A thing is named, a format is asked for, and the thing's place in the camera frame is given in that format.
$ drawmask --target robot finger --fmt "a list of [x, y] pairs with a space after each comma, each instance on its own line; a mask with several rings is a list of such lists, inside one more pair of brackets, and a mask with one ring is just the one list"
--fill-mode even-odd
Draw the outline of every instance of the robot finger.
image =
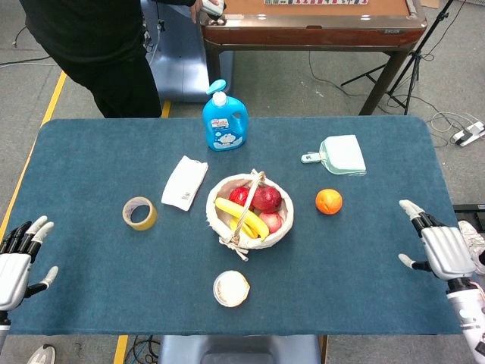
[[10, 242], [10, 246], [7, 249], [7, 253], [18, 252], [18, 248], [19, 248], [20, 243], [22, 241], [23, 235], [30, 228], [30, 225], [32, 225], [32, 222], [27, 221], [27, 222], [24, 222], [20, 227], [17, 228], [17, 230], [15, 231], [15, 234], [12, 237], [12, 240]]
[[399, 205], [402, 207], [404, 212], [409, 216], [409, 220], [418, 218], [424, 210], [416, 205], [415, 203], [409, 201], [408, 199], [402, 199], [399, 201]]
[[5, 237], [4, 240], [2, 240], [2, 244], [0, 245], [0, 254], [6, 253], [8, 247], [10, 246], [10, 242], [12, 241], [15, 231], [17, 231], [17, 228], [12, 230], [8, 235]]
[[45, 225], [46, 222], [47, 216], [41, 216], [32, 224], [31, 227], [29, 227], [29, 230], [26, 231], [25, 235], [23, 236], [22, 243], [18, 248], [19, 253], [27, 253], [33, 237], [37, 234], [37, 231], [39, 231], [40, 228]]
[[57, 266], [51, 267], [45, 276], [39, 283], [33, 284], [27, 287], [25, 290], [25, 296], [23, 298], [30, 298], [34, 294], [47, 290], [54, 283], [55, 277], [58, 275], [59, 268]]
[[31, 263], [34, 263], [34, 261], [36, 260], [37, 253], [39, 252], [39, 249], [44, 242], [45, 237], [47, 237], [47, 235], [51, 232], [53, 228], [54, 223], [50, 221], [42, 226], [32, 238], [29, 248], [27, 249], [27, 254], [32, 257], [30, 260]]
[[439, 221], [434, 216], [432, 216], [430, 214], [426, 214], [426, 215], [430, 219], [430, 221], [433, 223], [433, 226], [446, 226], [446, 225], [444, 225], [444, 223], [442, 223], [441, 221]]
[[416, 262], [415, 260], [409, 258], [406, 254], [402, 253], [399, 254], [398, 257], [402, 264], [410, 269], [414, 269], [416, 271], [433, 271], [428, 261]]

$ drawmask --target yellow floor line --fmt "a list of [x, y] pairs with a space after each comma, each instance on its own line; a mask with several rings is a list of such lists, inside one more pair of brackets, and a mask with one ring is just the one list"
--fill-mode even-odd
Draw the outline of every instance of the yellow floor line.
[[163, 119], [168, 118], [168, 115], [170, 114], [170, 107], [171, 107], [171, 102], [164, 101], [164, 107], [161, 109], [161, 116], [163, 117]]
[[124, 356], [127, 352], [128, 335], [118, 336], [118, 344], [116, 345], [116, 353], [114, 354], [113, 364], [123, 364]]
[[[51, 101], [49, 102], [49, 104], [47, 106], [47, 110], [45, 111], [44, 118], [42, 119], [42, 123], [40, 124], [40, 126], [44, 125], [49, 120], [51, 120], [51, 116], [54, 113], [55, 106], [58, 103], [59, 95], [61, 94], [62, 87], [64, 85], [65, 80], [66, 80], [66, 74], [64, 72], [61, 72], [61, 76], [59, 76], [58, 82], [55, 85], [54, 93], [52, 93]], [[22, 170], [22, 173], [20, 174], [20, 177], [18, 179], [17, 186], [15, 187], [15, 190], [14, 190], [14, 194], [12, 195], [10, 203], [8, 204], [7, 212], [5, 213], [5, 216], [2, 220], [2, 225], [0, 225], [0, 242], [2, 241], [2, 238], [5, 234], [5, 230], [7, 229], [8, 220], [10, 219], [10, 214], [12, 212], [12, 208], [14, 207], [15, 199], [17, 198], [17, 194], [18, 194], [18, 190], [20, 189], [20, 185], [22, 184], [23, 175], [25, 174], [25, 170], [27, 169], [27, 166], [29, 165], [30, 157], [32, 156], [33, 147], [35, 145], [36, 145], [36, 142], [34, 140], [32, 148], [30, 148], [29, 156], [27, 157], [27, 160], [25, 161], [25, 165], [23, 165], [23, 170]]]
[[61, 76], [59, 76], [58, 83], [57, 85], [55, 85], [54, 93], [52, 93], [51, 101], [48, 104], [47, 110], [45, 111], [44, 118], [42, 119], [42, 123], [40, 124], [40, 126], [51, 120], [52, 114], [54, 114], [55, 106], [58, 103], [62, 87], [64, 87], [64, 82], [66, 82], [66, 74], [64, 72], [61, 72]]
[[[161, 117], [163, 119], [168, 118], [170, 114], [170, 101], [164, 101], [164, 105], [161, 108]], [[126, 356], [128, 346], [128, 335], [121, 335], [118, 337], [118, 344], [116, 345], [116, 352], [114, 353], [113, 364], [123, 364]]]

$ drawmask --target woven basket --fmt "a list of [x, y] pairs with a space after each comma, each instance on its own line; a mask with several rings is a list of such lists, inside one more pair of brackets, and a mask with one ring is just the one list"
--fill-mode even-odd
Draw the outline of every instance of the woven basket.
[[[217, 209], [214, 202], [218, 197], [228, 199], [230, 192], [234, 188], [243, 186], [249, 188], [249, 195], [246, 205], [244, 206], [244, 213], [239, 218], [237, 229], [232, 231], [229, 228], [229, 223], [232, 216], [221, 211], [220, 209]], [[244, 218], [246, 217], [252, 197], [254, 196], [258, 186], [276, 188], [280, 192], [282, 199], [278, 214], [283, 219], [283, 223], [278, 231], [268, 235], [263, 240], [261, 238], [252, 239], [241, 231], [242, 221], [244, 221]], [[288, 196], [288, 193], [286, 193], [272, 180], [267, 179], [264, 172], [258, 173], [255, 170], [253, 170], [251, 174], [237, 174], [224, 178], [221, 182], [219, 182], [208, 195], [205, 212], [209, 225], [219, 235], [219, 242], [236, 251], [236, 253], [245, 262], [248, 261], [246, 254], [248, 253], [249, 249], [264, 249], [273, 246], [280, 241], [293, 226], [293, 203]]]

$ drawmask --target red apple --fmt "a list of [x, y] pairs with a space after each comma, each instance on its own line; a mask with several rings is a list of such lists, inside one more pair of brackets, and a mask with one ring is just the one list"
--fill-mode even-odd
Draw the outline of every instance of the red apple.
[[244, 206], [246, 200], [248, 199], [249, 188], [248, 187], [237, 187], [231, 191], [229, 195], [229, 200], [237, 203], [238, 205]]
[[252, 205], [261, 212], [276, 212], [281, 205], [281, 194], [274, 187], [258, 187]]
[[283, 224], [283, 219], [276, 212], [272, 212], [269, 214], [262, 212], [261, 214], [259, 214], [259, 218], [264, 221], [264, 223], [268, 226], [268, 228], [270, 229], [270, 234], [278, 231], [278, 229], [281, 228], [281, 225]]

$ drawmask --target shoe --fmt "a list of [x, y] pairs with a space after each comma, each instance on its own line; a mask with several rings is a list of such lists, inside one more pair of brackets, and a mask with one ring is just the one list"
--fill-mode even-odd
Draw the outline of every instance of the shoe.
[[471, 258], [477, 266], [475, 273], [478, 275], [485, 275], [485, 265], [478, 259], [479, 255], [485, 251], [485, 239], [468, 221], [459, 221], [458, 226], [463, 235], [463, 240], [468, 246]]
[[27, 364], [54, 364], [54, 362], [55, 362], [54, 347], [51, 345], [42, 345], [30, 357]]

